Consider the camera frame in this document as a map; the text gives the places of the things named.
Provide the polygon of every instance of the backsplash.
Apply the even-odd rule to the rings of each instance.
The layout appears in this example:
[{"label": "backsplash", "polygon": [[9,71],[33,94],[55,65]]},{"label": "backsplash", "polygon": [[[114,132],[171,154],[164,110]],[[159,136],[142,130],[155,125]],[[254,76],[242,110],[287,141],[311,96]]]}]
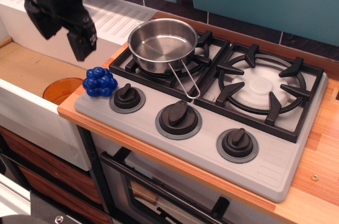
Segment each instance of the backsplash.
[{"label": "backsplash", "polygon": [[322,42],[309,40],[293,34],[269,29],[259,25],[234,20],[229,17],[220,16],[193,7],[193,0],[180,0],[178,3],[171,3],[164,0],[125,0],[159,11],[182,16],[187,19],[218,26],[231,31],[250,35],[276,44],[296,48],[339,61],[339,47]]}]

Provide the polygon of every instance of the pan handle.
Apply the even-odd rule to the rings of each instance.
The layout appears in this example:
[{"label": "pan handle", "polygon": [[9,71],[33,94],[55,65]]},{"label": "pan handle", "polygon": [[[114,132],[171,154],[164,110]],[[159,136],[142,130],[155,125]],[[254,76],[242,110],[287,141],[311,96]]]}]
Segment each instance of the pan handle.
[{"label": "pan handle", "polygon": [[179,84],[181,85],[182,90],[184,90],[186,96],[187,96],[188,98],[192,99],[192,100],[195,99],[195,98],[198,98],[198,97],[200,96],[200,90],[199,90],[197,84],[195,83],[195,81],[194,81],[194,79],[193,79],[191,73],[190,73],[189,70],[187,69],[185,63],[183,62],[183,60],[181,59],[180,61],[182,62],[182,64],[183,64],[185,70],[187,71],[187,73],[188,73],[188,75],[189,75],[191,81],[193,82],[195,89],[197,89],[197,91],[198,91],[198,94],[197,94],[196,96],[193,96],[193,97],[192,97],[192,96],[189,96],[189,94],[187,93],[185,87],[184,87],[183,84],[181,83],[181,81],[180,81],[178,75],[175,73],[174,69],[172,68],[172,65],[171,65],[170,63],[168,63],[168,65],[169,65],[169,67],[171,68],[171,70],[172,70],[172,72],[173,72],[173,74],[174,74],[176,80],[177,80],[177,81],[179,82]]}]

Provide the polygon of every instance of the stove knob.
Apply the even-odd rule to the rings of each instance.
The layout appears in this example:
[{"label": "stove knob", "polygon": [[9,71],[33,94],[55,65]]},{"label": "stove knob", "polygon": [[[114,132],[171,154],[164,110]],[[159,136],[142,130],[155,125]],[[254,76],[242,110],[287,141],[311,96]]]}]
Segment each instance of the stove knob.
[{"label": "stove knob", "polygon": [[114,95],[114,103],[121,109],[132,109],[141,101],[138,91],[131,87],[131,84],[126,84],[123,88],[117,90]]},{"label": "stove knob", "polygon": [[198,125],[198,116],[186,101],[178,101],[162,111],[159,123],[170,134],[184,135]]},{"label": "stove knob", "polygon": [[245,129],[236,129],[228,132],[222,139],[223,150],[236,158],[243,158],[253,151],[253,142]]}]

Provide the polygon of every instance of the toy stove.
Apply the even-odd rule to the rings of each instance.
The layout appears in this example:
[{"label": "toy stove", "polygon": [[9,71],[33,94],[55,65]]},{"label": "toy stove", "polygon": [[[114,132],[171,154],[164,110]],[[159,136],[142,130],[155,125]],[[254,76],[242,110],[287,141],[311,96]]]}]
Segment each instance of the toy stove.
[{"label": "toy stove", "polygon": [[[321,68],[198,33],[187,97],[173,74],[139,69],[129,49],[110,65],[111,97],[81,95],[78,112],[273,201],[289,189],[328,77]],[[177,73],[197,96],[185,71]]]}]

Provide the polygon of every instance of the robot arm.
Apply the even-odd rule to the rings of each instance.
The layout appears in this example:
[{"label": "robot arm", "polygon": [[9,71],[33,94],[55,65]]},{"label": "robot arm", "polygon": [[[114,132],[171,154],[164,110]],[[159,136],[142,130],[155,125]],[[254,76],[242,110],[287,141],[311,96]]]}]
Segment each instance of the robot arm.
[{"label": "robot arm", "polygon": [[96,29],[83,0],[25,0],[28,16],[45,39],[61,27],[69,30],[68,41],[78,61],[96,50]]}]

